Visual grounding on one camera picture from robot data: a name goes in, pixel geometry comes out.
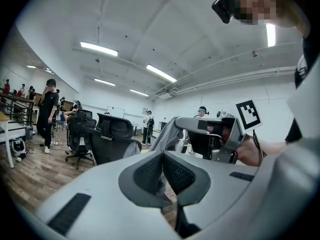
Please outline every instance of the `black pants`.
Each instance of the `black pants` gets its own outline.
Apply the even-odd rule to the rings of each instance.
[[[143,141],[142,144],[146,144],[146,138],[147,138],[148,128],[143,127]],[[151,143],[151,138],[147,138],[148,143]]]
[[[44,145],[50,149],[51,144],[51,123],[48,123],[48,118],[39,115],[36,122],[38,133],[44,138]]]

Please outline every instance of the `backpack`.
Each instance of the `backpack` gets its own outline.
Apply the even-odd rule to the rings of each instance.
[[[154,128],[154,125],[155,125],[155,120],[154,120],[154,118],[153,118],[153,117],[150,118],[146,125],[148,126],[148,128],[152,128],[152,129],[153,129],[153,128]]]

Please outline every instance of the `white shoe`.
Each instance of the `white shoe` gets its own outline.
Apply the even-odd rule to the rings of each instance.
[[[47,146],[45,146],[45,148],[44,148],[44,153],[45,153],[45,154],[49,154],[49,153],[50,153],[50,148],[48,148]]]

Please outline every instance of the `railing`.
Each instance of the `railing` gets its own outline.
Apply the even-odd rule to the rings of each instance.
[[[34,102],[33,100],[18,97],[13,93],[4,94],[0,93],[0,111],[10,118],[9,124],[22,124],[25,126],[32,125]],[[9,131],[21,130],[26,127],[18,127],[9,129]]]

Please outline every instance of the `man in black clothes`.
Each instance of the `man in black clothes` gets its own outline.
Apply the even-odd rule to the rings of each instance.
[[[50,153],[51,126],[53,116],[59,101],[59,94],[56,90],[56,80],[49,79],[41,96],[39,118],[36,122],[38,133],[44,138],[44,153]]]
[[[263,20],[282,28],[295,27],[303,37],[303,55],[306,62],[304,74],[297,68],[294,78],[296,87],[311,70],[320,53],[319,19],[317,0],[223,0],[225,9],[237,20],[244,23]],[[293,120],[285,142],[268,143],[260,141],[262,150],[267,155],[276,155],[287,144],[302,137],[296,120]],[[237,150],[238,159],[249,166],[259,166],[259,150],[252,137],[242,143]]]

